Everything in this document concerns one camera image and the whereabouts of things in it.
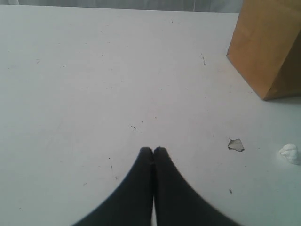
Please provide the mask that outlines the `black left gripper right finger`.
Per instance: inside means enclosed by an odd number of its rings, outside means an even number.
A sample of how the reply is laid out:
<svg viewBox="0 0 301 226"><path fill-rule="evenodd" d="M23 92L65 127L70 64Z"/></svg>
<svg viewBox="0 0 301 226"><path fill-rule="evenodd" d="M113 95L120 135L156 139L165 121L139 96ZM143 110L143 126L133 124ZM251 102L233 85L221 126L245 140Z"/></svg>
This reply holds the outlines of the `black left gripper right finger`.
<svg viewBox="0 0 301 226"><path fill-rule="evenodd" d="M186 182L167 150L153 153L155 212L158 226L231 226L233 221L206 202Z"/></svg>

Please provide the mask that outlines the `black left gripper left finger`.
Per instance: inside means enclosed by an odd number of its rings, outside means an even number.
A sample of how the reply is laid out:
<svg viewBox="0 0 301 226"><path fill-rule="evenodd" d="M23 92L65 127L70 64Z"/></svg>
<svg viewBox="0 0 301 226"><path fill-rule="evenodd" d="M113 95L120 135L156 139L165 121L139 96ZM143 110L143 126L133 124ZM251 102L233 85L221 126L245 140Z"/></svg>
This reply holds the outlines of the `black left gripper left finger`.
<svg viewBox="0 0 301 226"><path fill-rule="evenodd" d="M153 208L153 152L139 154L120 185L76 226L150 226Z"/></svg>

